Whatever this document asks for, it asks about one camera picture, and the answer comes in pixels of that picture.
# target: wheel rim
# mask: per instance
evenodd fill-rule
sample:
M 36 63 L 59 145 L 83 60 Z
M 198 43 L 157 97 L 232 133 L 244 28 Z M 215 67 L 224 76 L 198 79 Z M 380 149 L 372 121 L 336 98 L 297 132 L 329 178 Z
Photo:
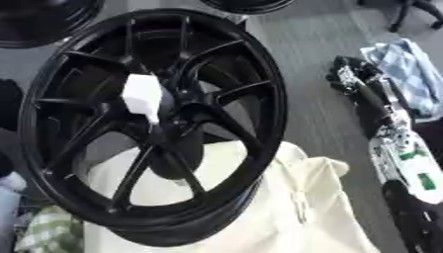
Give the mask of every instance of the wheel rim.
M 197 46 L 195 51 L 193 43 L 203 44 L 204 49 Z M 175 52 L 169 58 L 165 55 L 171 48 Z M 236 79 L 236 83 L 230 84 L 232 86 L 222 87 L 217 92 L 200 94 L 189 88 L 194 82 L 200 83 L 202 78 L 217 84 L 221 75 L 233 76 L 225 69 L 213 70 L 226 65 L 224 60 L 233 68 L 242 68 L 247 63 L 248 66 L 243 67 L 249 71 L 243 73 L 247 76 Z M 73 69 L 84 66 L 92 66 L 94 76 L 98 75 L 97 69 L 106 70 L 107 76 L 112 74 L 113 81 L 103 85 L 104 80 L 92 80 L 89 76 L 88 86 L 81 86 L 84 80 L 78 80 L 88 75 L 85 70 L 75 73 L 78 79 L 74 78 L 70 83 L 72 72 L 75 72 Z M 167 152 L 178 161 L 177 167 L 181 164 L 185 168 L 182 176 L 191 186 L 194 197 L 161 207 L 131 205 L 129 195 L 134 181 L 146 169 L 146 164 L 151 164 L 149 156 L 153 150 L 146 144 L 153 140 L 140 137 L 150 135 L 147 132 L 149 123 L 128 115 L 116 98 L 128 74 L 134 72 L 156 74 L 173 97 L 179 97 L 176 100 L 179 106 L 162 119 L 165 132 L 170 133 L 168 136 L 175 134 L 175 126 L 169 127 L 168 123 L 177 115 L 181 120 L 185 119 L 186 127 L 178 131 L 178 137 L 170 137 L 175 139 L 171 143 L 181 141 L 183 132 L 193 132 L 193 129 L 207 123 L 227 128 L 237 135 L 248 154 L 229 178 L 209 191 L 202 190 L 192 173 L 195 168 L 186 168 L 190 167 L 186 165 L 187 159 L 177 155 L 181 150 L 174 150 L 176 147 L 173 145 L 155 147 L 172 149 Z M 92 93 L 89 89 L 99 86 L 100 92 Z M 197 95 L 191 99 L 180 97 L 183 90 Z M 246 95 L 255 97 L 260 109 L 260 122 L 254 126 L 255 134 L 247 132 L 222 109 Z M 129 240 L 171 246 L 205 238 L 241 213 L 277 151 L 285 129 L 286 113 L 283 80 L 273 59 L 244 30 L 229 21 L 193 11 L 139 11 L 118 16 L 80 33 L 46 63 L 22 107 L 20 135 L 35 181 L 63 208 L 88 221 L 107 226 Z M 76 154 L 108 131 L 128 135 L 142 150 L 137 158 L 140 166 L 124 180 L 129 189 L 117 190 L 112 200 L 95 193 L 72 171 L 72 160 Z M 57 142 L 55 139 L 60 137 L 62 140 Z M 223 207 L 229 208 L 230 215 L 217 217 L 215 213 Z M 211 231 L 199 228 L 208 223 L 213 227 Z M 140 241 L 132 236 L 142 233 L 154 238 L 159 231 L 186 231 L 189 227 L 201 231 L 195 236 L 176 234 L 176 240 L 168 241 L 149 238 Z
M 93 20 L 103 3 L 103 0 L 0 3 L 0 47 L 29 48 L 62 40 Z
M 275 12 L 292 4 L 295 0 L 201 0 L 216 9 L 237 14 L 263 14 Z

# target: wheel spoke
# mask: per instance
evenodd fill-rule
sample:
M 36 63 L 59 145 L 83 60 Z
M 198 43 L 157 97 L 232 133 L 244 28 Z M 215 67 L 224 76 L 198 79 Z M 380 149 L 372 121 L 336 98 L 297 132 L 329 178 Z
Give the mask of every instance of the wheel spoke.
M 84 60 L 87 63 L 109 70 L 125 70 L 125 65 L 117 59 L 111 57 L 96 55 L 81 51 L 67 51 L 64 53 L 69 58 Z
M 191 105 L 189 109 L 194 115 L 200 115 L 201 118 L 197 118 L 197 121 L 214 123 L 237 136 L 246 146 L 248 154 L 255 155 L 260 151 L 260 141 L 223 108 L 208 105 Z
M 191 188 L 194 197 L 198 198 L 203 196 L 206 193 L 205 188 L 203 188 L 199 179 L 196 177 L 192 168 L 189 166 L 188 162 L 180 153 L 180 151 L 176 150 L 176 148 L 172 145 L 168 145 L 165 149 L 165 151 L 168 152 L 168 154 L 171 155 L 171 157 L 177 162 L 177 167 L 182 173 L 183 178 Z
M 134 19 L 130 19 L 126 25 L 125 47 L 126 55 L 129 57 L 129 64 L 126 64 L 127 69 L 132 72 L 149 73 L 149 70 L 139 57 L 140 40 L 133 31 Z
M 61 152 L 48 163 L 45 170 L 53 171 L 57 166 L 73 159 L 79 151 L 108 130 L 110 130 L 110 121 L 107 116 L 93 118 L 65 144 Z
M 180 29 L 180 55 L 188 49 L 189 33 L 191 20 L 189 17 L 183 17 Z
M 266 89 L 270 87 L 272 87 L 271 81 L 267 80 L 258 83 L 242 85 L 230 89 L 221 90 L 219 92 L 216 92 L 216 96 L 219 104 L 221 106 L 226 106 L 227 104 L 236 101 L 242 97 L 248 95 L 258 95 L 260 92 L 264 93 L 266 92 Z
M 124 206 L 128 206 L 130 204 L 133 187 L 147 169 L 152 158 L 153 149 L 154 147 L 151 145 L 146 145 L 140 149 L 140 153 L 135 158 L 130 170 L 127 172 L 117 191 L 114 193 L 111 209 L 123 208 Z
M 179 81 L 181 82 L 179 83 L 179 87 L 183 88 L 183 83 L 186 83 L 190 78 L 192 79 L 195 77 L 200 68 L 210 63 L 218 56 L 236 52 L 243 45 L 243 41 L 226 42 L 191 56 L 183 63 L 177 74 L 177 78 L 179 78 Z
M 36 99 L 35 104 L 41 107 L 66 107 L 68 109 L 80 110 L 80 111 L 91 111 L 92 106 L 88 103 L 75 100 L 75 99 L 58 99 L 58 98 L 43 98 Z

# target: gray carpet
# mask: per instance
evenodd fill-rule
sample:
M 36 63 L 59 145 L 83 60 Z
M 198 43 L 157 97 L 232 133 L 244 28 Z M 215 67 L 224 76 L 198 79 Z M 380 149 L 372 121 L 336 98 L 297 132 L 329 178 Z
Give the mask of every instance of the gray carpet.
M 311 156 L 328 156 L 349 163 L 344 188 L 368 236 L 382 252 L 405 252 L 380 194 L 374 169 L 367 155 L 367 140 L 358 126 L 352 105 L 324 81 L 329 62 L 337 54 L 358 55 L 358 49 L 374 42 L 409 37 L 431 55 L 443 69 L 439 44 L 443 32 L 427 28 L 429 16 L 413 11 L 399 35 L 386 31 L 396 10 L 387 1 L 298 0 L 276 13 L 252 17 L 248 31 L 259 38 L 277 60 L 287 83 L 291 101 L 286 140 L 296 143 Z M 216 13 L 197 0 L 108 0 L 101 19 L 127 10 L 183 7 Z M 27 50 L 0 50 L 0 76 L 17 80 L 28 89 L 39 67 L 56 44 Z M 17 139 L 0 131 L 0 149 L 23 167 Z

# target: white plastic cap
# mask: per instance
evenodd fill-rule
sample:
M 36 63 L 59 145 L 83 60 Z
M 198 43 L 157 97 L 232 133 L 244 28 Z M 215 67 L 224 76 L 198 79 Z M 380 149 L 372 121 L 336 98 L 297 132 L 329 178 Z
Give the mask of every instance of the white plastic cap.
M 125 104 L 132 114 L 146 115 L 155 125 L 160 122 L 158 110 L 162 96 L 161 84 L 154 75 L 130 74 L 122 93 Z

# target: chair wheel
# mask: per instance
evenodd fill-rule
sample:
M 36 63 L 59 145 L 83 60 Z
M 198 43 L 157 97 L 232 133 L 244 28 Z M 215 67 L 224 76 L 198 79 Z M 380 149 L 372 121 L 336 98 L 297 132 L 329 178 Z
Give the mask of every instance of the chair wheel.
M 393 25 L 391 25 L 391 26 L 388 28 L 388 30 L 389 30 L 391 33 L 396 33 L 396 32 L 399 31 L 399 25 L 398 25 L 398 24 L 393 24 Z
M 442 27 L 443 27 L 443 21 L 437 21 L 431 26 L 431 28 L 434 30 L 440 30 Z

